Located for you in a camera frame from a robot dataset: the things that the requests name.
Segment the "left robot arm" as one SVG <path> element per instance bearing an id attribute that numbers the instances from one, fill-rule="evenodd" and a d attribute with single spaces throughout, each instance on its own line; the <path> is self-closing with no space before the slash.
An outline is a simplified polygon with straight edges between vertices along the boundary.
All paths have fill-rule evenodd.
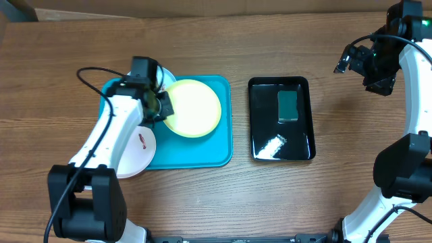
<path id="1" fill-rule="evenodd" d="M 51 217 L 44 232 L 77 242 L 146 242 L 148 232 L 132 223 L 117 178 L 133 131 L 156 100 L 158 120 L 173 114 L 167 92 L 131 91 L 105 99 L 104 110 L 87 141 L 68 165 L 54 165 L 47 183 Z"/>

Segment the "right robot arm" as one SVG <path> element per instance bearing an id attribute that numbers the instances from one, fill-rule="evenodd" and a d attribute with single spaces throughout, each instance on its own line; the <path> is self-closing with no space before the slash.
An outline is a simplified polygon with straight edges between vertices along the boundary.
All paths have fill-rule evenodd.
<path id="1" fill-rule="evenodd" d="M 367 91 L 388 96 L 401 70 L 404 135 L 377 155 L 373 189 L 330 231 L 328 242 L 387 242 L 382 231 L 431 197 L 431 18 L 388 13 L 385 26 L 368 39 L 370 49 L 356 41 L 347 45 L 334 72 L 353 70 L 363 76 Z"/>

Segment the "black plastic tray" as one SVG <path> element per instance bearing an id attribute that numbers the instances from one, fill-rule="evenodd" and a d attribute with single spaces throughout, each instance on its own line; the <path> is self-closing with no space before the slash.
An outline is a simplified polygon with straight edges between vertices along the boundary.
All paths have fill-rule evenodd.
<path id="1" fill-rule="evenodd" d="M 297 92 L 298 120 L 278 122 L 277 94 Z M 316 155 L 308 80 L 302 76 L 254 77 L 248 82 L 250 144 L 258 161 L 303 161 Z"/>

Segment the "green sponge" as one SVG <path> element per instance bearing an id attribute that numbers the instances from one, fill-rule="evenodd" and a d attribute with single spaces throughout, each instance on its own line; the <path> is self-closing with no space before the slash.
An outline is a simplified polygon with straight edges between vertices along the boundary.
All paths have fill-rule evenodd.
<path id="1" fill-rule="evenodd" d="M 278 122 L 295 122 L 298 120 L 297 92 L 281 90 L 277 94 Z"/>

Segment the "yellow-green plate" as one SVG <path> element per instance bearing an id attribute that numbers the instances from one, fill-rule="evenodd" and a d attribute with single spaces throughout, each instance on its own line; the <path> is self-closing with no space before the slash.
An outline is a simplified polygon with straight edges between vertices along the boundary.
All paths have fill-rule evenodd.
<path id="1" fill-rule="evenodd" d="M 166 89 L 173 114 L 164 124 L 174 133 L 187 138 L 210 134 L 221 120 L 221 101 L 208 85 L 183 79 Z"/>

